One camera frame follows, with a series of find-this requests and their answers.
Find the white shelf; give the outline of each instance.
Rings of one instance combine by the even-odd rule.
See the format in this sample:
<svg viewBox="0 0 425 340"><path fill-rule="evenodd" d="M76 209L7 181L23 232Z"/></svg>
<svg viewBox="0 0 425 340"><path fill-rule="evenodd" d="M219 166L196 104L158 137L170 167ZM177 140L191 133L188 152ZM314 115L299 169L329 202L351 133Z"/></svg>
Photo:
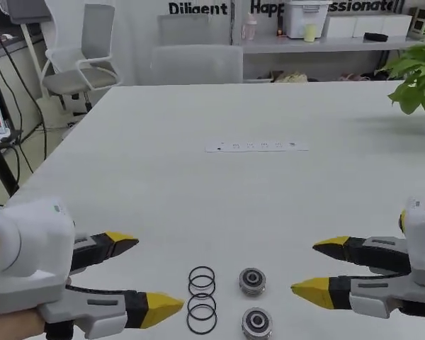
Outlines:
<svg viewBox="0 0 425 340"><path fill-rule="evenodd" d="M256 36L254 40L241 42L246 54L302 53L302 52L345 52L345 51L388 51L403 50L422 43L407 37L389 38L387 42L363 41L363 38L320 38L315 42L286 37Z"/></svg>

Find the yellow cup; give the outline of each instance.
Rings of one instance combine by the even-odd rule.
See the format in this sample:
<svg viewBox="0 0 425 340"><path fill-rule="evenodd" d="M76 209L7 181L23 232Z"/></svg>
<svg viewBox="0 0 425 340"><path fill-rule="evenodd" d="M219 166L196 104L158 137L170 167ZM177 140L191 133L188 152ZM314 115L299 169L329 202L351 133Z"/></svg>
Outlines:
<svg viewBox="0 0 425 340"><path fill-rule="evenodd" d="M317 36L317 26L314 23L308 23L305 25L304 30L304 41L307 43L313 43Z"/></svg>

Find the label sticker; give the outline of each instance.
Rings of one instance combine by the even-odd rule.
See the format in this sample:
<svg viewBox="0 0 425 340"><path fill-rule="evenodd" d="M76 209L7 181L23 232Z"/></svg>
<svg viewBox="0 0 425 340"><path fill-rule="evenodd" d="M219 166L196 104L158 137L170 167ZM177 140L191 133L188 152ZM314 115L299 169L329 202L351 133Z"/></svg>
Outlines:
<svg viewBox="0 0 425 340"><path fill-rule="evenodd" d="M308 151L305 144L287 141L215 142L206 146L206 152L282 152Z"/></svg>

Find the yellow fingertip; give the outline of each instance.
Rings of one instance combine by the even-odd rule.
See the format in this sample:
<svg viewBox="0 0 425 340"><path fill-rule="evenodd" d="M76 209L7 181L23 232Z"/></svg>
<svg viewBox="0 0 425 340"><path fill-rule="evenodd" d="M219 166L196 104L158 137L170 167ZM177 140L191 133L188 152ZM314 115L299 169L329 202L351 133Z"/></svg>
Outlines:
<svg viewBox="0 0 425 340"><path fill-rule="evenodd" d="M315 246L320 246L323 244L338 244L339 246L343 246L346 241L348 241L349 236L338 236L334 237L333 239L326 239L324 241L320 241L314 244Z"/></svg>
<svg viewBox="0 0 425 340"><path fill-rule="evenodd" d="M399 228L402 230L404 234L404 218L406 217L406 210L403 210L401 215L399 216Z"/></svg>
<svg viewBox="0 0 425 340"><path fill-rule="evenodd" d="M106 232L106 235L109 236L114 242L119 242L126 239L137 240L135 237L131 235L121 234L120 232Z"/></svg>
<svg viewBox="0 0 425 340"><path fill-rule="evenodd" d="M312 278L301 283L296 283L291 286L291 290L297 296L317 306L328 310L334 309L329 292L329 278Z"/></svg>
<svg viewBox="0 0 425 340"><path fill-rule="evenodd" d="M174 299L163 293L147 293L148 312L140 328L145 329L176 314L184 305L183 300Z"/></svg>

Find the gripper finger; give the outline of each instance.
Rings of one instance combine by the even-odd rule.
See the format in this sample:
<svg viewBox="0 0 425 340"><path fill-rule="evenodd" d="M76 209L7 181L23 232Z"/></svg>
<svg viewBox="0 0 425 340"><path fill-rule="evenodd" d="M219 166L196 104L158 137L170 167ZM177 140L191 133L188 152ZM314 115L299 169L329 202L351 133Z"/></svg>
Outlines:
<svg viewBox="0 0 425 340"><path fill-rule="evenodd" d="M340 261L384 271L411 272L405 239L396 237L335 237L316 243L313 249Z"/></svg>
<svg viewBox="0 0 425 340"><path fill-rule="evenodd" d="M39 311L48 324L73 322L85 332L86 339L98 339L119 334L124 328L152 327L182 307L183 301L160 293L68 285L61 300L41 305Z"/></svg>
<svg viewBox="0 0 425 340"><path fill-rule="evenodd" d="M313 278L291 287L292 291L320 307L353 310L355 313L387 319L399 309L407 315L425 317L425 286L411 277L338 276Z"/></svg>
<svg viewBox="0 0 425 340"><path fill-rule="evenodd" d="M104 232L93 236L78 235L74 243L70 275L118 256L138 242L138 239L118 232Z"/></svg>

